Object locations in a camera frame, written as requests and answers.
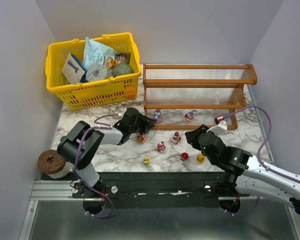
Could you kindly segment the purple bunny pink donut toy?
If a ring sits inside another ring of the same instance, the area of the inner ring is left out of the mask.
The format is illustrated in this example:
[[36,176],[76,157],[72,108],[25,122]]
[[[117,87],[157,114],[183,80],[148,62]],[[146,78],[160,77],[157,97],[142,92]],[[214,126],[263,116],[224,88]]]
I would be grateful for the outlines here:
[[155,120],[155,122],[157,124],[162,122],[162,113],[161,113],[161,109],[157,108],[154,113],[153,113],[153,119]]

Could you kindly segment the purple bunny orange basket toy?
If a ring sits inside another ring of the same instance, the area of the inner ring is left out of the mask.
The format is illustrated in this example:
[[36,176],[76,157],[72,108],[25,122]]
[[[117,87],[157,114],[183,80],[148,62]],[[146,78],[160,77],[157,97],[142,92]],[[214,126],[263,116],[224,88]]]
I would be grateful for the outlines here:
[[186,113],[184,115],[184,118],[187,122],[192,122],[195,118],[195,113],[197,113],[198,111],[196,109],[189,111],[188,113]]

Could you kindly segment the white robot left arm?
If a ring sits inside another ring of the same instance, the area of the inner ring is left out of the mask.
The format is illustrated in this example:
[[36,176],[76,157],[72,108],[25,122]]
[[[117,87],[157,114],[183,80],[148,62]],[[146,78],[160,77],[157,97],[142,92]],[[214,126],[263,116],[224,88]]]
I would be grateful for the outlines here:
[[114,125],[101,123],[101,119],[97,118],[94,126],[83,120],[78,121],[67,135],[60,138],[57,146],[57,153],[73,165],[73,172],[91,188],[101,179],[92,164],[100,145],[122,145],[131,134],[146,134],[156,124],[156,120],[132,107],[127,108]]

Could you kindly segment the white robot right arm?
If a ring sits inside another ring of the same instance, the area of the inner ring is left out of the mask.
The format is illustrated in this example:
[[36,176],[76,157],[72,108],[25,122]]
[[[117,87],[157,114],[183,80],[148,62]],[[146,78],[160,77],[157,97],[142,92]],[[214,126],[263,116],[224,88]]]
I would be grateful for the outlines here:
[[211,165],[228,174],[224,189],[239,194],[272,199],[294,209],[300,215],[300,175],[263,162],[256,155],[238,147],[227,146],[219,137],[227,130],[217,125],[201,125],[185,133],[186,141],[199,150]]

